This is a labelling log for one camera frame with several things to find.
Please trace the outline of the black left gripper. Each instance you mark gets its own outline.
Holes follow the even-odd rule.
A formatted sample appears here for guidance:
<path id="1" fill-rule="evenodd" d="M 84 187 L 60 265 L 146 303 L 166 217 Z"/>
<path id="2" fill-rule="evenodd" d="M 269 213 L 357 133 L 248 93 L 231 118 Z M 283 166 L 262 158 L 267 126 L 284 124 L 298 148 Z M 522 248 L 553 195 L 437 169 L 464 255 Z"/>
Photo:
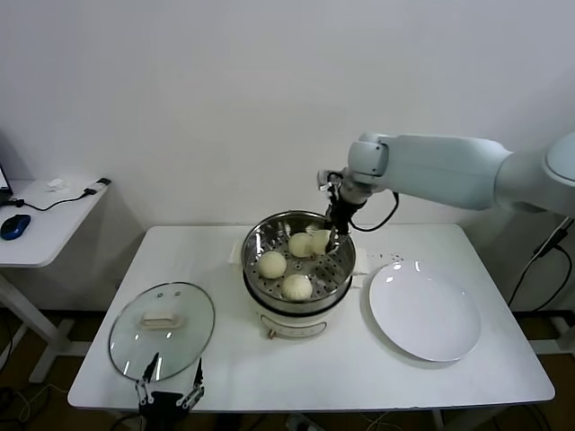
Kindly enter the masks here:
<path id="1" fill-rule="evenodd" d="M 183 396 L 176 392 L 149 391 L 149 384 L 158 364 L 159 353 L 146 366 L 140 379 L 135 383 L 138 412 L 145 420 L 145 431 L 173 431 L 183 421 L 205 394 L 203 385 L 202 358 L 199 359 L 191 390 Z"/>

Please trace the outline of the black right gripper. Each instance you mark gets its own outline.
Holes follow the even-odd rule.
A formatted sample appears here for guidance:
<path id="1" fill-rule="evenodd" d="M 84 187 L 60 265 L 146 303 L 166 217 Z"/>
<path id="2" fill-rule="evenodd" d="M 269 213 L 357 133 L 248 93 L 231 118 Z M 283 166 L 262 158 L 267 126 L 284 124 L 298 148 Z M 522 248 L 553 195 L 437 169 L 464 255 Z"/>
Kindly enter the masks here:
<path id="1" fill-rule="evenodd" d="M 349 234 L 351 218 L 360 210 L 360 205 L 352 204 L 336 196 L 330 197 L 326 211 L 326 229 L 329 230 L 325 253 L 336 251 L 340 245 L 340 235 Z"/>

